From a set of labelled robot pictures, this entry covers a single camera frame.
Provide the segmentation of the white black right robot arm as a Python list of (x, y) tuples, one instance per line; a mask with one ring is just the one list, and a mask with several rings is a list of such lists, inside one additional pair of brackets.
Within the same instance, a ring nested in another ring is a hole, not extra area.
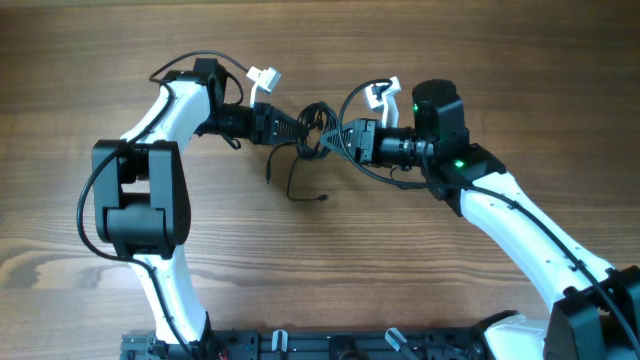
[(373, 118), (337, 116), (321, 143), (377, 178), (382, 167), (419, 169), (426, 189), (489, 236), (543, 299), (549, 317), (515, 311), (476, 328), (487, 359), (635, 359), (639, 270), (618, 269), (575, 241), (523, 191), (507, 167), (470, 139), (455, 84), (433, 79), (412, 92), (414, 123), (398, 126), (396, 78), (361, 84)]

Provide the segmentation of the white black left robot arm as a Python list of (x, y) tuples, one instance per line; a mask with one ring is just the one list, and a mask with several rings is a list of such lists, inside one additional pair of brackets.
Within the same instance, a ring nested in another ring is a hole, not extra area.
[(93, 148), (93, 171), (78, 201), (76, 221), (82, 242), (94, 254), (84, 229), (84, 206), (94, 198), (96, 232), (113, 246), (109, 260), (129, 264), (140, 279), (155, 318), (147, 335), (122, 339), (123, 359), (226, 359), (225, 345), (212, 330), (199, 302), (186, 262), (191, 205), (181, 154), (193, 136), (213, 134), (232, 148), (241, 140), (254, 145), (296, 145), (308, 125), (276, 107), (257, 101), (280, 79), (274, 68), (243, 67), (252, 81), (249, 103), (225, 100), (233, 76), (221, 64), (223, 53), (192, 53), (190, 71), (165, 64), (149, 79), (159, 97), (144, 118), (117, 140)]

